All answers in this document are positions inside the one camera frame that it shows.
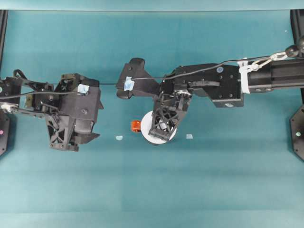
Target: small orange block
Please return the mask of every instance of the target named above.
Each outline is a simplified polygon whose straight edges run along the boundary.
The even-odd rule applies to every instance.
[[[133,120],[131,122],[131,131],[136,132],[136,133],[141,132],[141,121]]]

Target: screw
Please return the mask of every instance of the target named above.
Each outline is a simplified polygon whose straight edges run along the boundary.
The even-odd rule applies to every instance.
[[[220,66],[220,67],[217,68],[217,72],[218,72],[218,73],[222,73],[223,71],[224,71],[224,68],[223,68],[223,67]]]
[[[87,114],[87,110],[86,109],[81,109],[81,113],[83,113],[83,114]]]

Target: black knob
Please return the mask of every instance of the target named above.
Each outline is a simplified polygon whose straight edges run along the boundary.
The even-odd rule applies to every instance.
[[[290,58],[297,57],[300,53],[298,47],[296,45],[291,45],[285,50],[286,54]]]

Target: teal table surface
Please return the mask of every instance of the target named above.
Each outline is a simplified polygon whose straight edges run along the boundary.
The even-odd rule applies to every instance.
[[[77,72],[112,83],[132,57],[162,76],[178,65],[284,50],[293,42],[289,20],[288,10],[10,11],[0,76],[19,68],[35,81]],[[44,120],[12,117],[10,149],[0,157],[0,227],[303,227],[304,162],[292,152],[288,123],[301,105],[298,89],[246,95],[232,109],[194,97],[161,146],[130,131],[152,110],[151,98],[121,100],[113,85],[101,89],[101,136],[80,152],[50,149]]]
[[[236,11],[304,8],[303,0],[1,0],[4,10]]]

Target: wire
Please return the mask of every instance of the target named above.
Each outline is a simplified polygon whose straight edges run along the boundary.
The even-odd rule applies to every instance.
[[[99,83],[102,86],[111,86],[111,85],[116,85],[116,83]]]
[[[78,92],[51,92],[51,91],[45,91],[45,92],[28,92],[28,93],[24,93],[24,94],[17,94],[17,95],[10,95],[10,96],[2,96],[2,97],[0,97],[0,100],[18,98],[18,97],[22,97],[22,96],[26,96],[26,95],[33,95],[33,94],[54,94],[54,95],[77,94],[77,95],[84,95],[84,94],[78,93]]]
[[[207,68],[203,68],[203,69],[199,69],[199,70],[196,70],[196,71],[191,71],[191,72],[188,72],[188,73],[184,73],[184,74],[179,74],[179,75],[174,75],[174,76],[170,76],[170,75],[165,75],[164,77],[138,77],[138,78],[132,78],[132,80],[145,80],[145,79],[162,79],[162,80],[171,80],[171,79],[175,79],[177,77],[182,77],[182,76],[187,76],[187,75],[193,75],[193,74],[196,74],[196,73],[199,73],[199,72],[202,72],[202,71],[207,71],[207,70],[213,70],[215,68],[218,68],[222,65],[224,65],[225,63],[234,63],[234,62],[244,62],[244,61],[250,61],[250,60],[257,60],[257,59],[260,59],[260,60],[266,60],[266,59],[269,59],[270,56],[261,56],[261,57],[254,57],[254,58],[246,58],[246,59],[232,59],[232,60],[226,60],[224,62],[221,62],[219,64],[216,64],[214,66],[211,66],[211,67],[207,67]]]

